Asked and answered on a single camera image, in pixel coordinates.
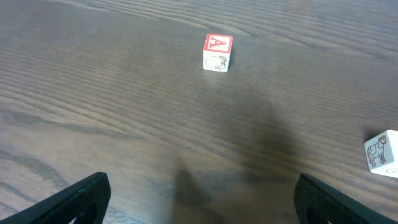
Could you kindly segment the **red letter A block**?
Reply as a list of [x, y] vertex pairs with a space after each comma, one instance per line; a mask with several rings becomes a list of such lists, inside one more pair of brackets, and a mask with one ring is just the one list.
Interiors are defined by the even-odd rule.
[[207, 34], [203, 48], [203, 69], [227, 72], [233, 46], [233, 37], [224, 34]]

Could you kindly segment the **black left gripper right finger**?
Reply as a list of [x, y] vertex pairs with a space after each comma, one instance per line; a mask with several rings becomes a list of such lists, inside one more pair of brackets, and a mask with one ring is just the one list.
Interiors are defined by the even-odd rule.
[[397, 224], [309, 174], [300, 174], [294, 190], [301, 224]]

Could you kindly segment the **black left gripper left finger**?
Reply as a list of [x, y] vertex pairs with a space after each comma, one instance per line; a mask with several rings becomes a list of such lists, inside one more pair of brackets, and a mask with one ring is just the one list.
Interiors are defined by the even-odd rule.
[[107, 174], [96, 172], [1, 224], [102, 224], [110, 197]]

